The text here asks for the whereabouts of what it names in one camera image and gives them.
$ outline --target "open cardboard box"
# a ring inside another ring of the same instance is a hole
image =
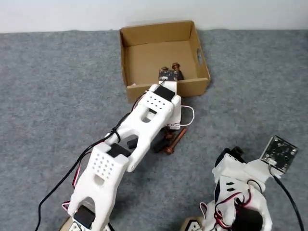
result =
[[[159,70],[180,64],[184,80],[178,95],[189,97],[205,92],[210,75],[193,21],[124,27],[120,30],[123,81],[128,101],[158,83]]]

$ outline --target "white wall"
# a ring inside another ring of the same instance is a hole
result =
[[[0,33],[183,19],[193,19],[199,29],[308,29],[308,0],[0,0]]]

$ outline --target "circuit board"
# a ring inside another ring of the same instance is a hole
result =
[[[159,81],[177,81],[178,79],[178,73],[173,70],[160,70],[159,71]]]
[[[261,160],[282,173],[290,167],[298,148],[284,139],[273,136],[265,148]]]

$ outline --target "white plastic part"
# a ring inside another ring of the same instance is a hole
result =
[[[193,221],[190,225],[186,228],[187,231],[198,231],[200,230],[201,226],[197,221]]]
[[[71,227],[69,228],[69,230],[67,231],[87,231],[88,229],[86,229],[85,227],[83,227],[82,225],[80,225],[77,221],[74,221],[73,224],[71,225]],[[105,228],[103,229],[103,231],[111,231],[109,226],[106,225]]]
[[[131,136],[138,136],[138,143],[136,149],[129,157],[129,165],[127,172],[132,172],[144,155],[150,149],[152,140],[169,121],[175,105],[180,104],[181,97],[175,95],[170,101],[156,95],[152,91],[157,88],[157,84],[150,87],[150,90],[143,96],[137,107],[124,120],[117,132],[122,139]],[[149,122],[143,120],[147,117],[149,109],[156,111],[155,116]],[[117,136],[114,134],[105,142],[112,144],[117,141]]]
[[[267,202],[262,192],[265,191],[265,182],[271,176],[269,167],[260,159],[251,161],[249,163],[241,163],[229,154],[225,154],[219,164],[213,169],[214,180],[217,184],[219,182],[220,193],[217,203],[225,200],[234,193],[240,192],[231,200],[217,206],[217,209],[222,214],[223,222],[226,225],[232,225],[235,221],[236,210],[234,199],[239,198],[240,201],[249,198],[248,189],[251,192],[251,200],[245,206],[248,209],[258,211],[263,217],[262,231],[270,231],[272,227],[272,220],[268,211]],[[273,169],[273,174],[281,175],[282,173]],[[210,231],[214,228],[216,220],[214,218],[215,201],[207,205],[205,220],[203,220],[203,230]],[[221,226],[216,226],[217,231],[224,231]]]
[[[95,209],[91,231],[101,231],[103,227],[106,227],[115,205],[117,188],[125,171],[132,172],[136,168],[149,150],[152,140],[168,123],[175,107],[180,108],[180,96],[175,95],[170,102],[153,93],[157,87],[157,84],[151,86],[117,129],[122,139],[131,135],[138,136],[137,147],[131,155],[127,158],[119,154],[113,158],[107,153],[111,149],[110,145],[118,140],[114,134],[93,148],[87,168],[77,181],[67,212],[73,217],[85,200],[91,198],[95,204],[95,208],[91,207]],[[150,109],[156,114],[151,117],[150,121],[145,122],[144,119],[148,116]]]
[[[128,166],[128,158],[122,154],[112,158],[106,152],[111,148],[100,143],[93,148],[87,168],[80,176],[68,214],[74,216],[82,202],[90,197],[95,204],[95,219],[91,230],[100,231],[109,222],[109,216],[115,205],[116,191]]]
[[[177,86],[178,86],[177,81],[164,81],[164,82],[159,81],[159,84],[177,94]],[[177,124],[181,122],[181,100],[174,101],[173,103],[174,103],[174,109],[169,121],[167,122],[167,125],[170,129],[179,130],[180,126],[179,125],[177,126]]]

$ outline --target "gray carpet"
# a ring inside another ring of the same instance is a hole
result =
[[[111,223],[116,231],[177,231],[213,199],[211,170],[225,147],[242,147],[249,161],[277,134],[300,149],[283,182],[308,228],[308,32],[199,34],[212,82],[205,95],[183,100],[196,119],[173,155],[148,153],[125,174]],[[1,230],[30,231],[39,201],[131,107],[118,32],[1,34],[0,80]],[[71,180],[43,205],[40,230],[64,221]],[[274,180],[265,197],[274,231],[299,230]]]

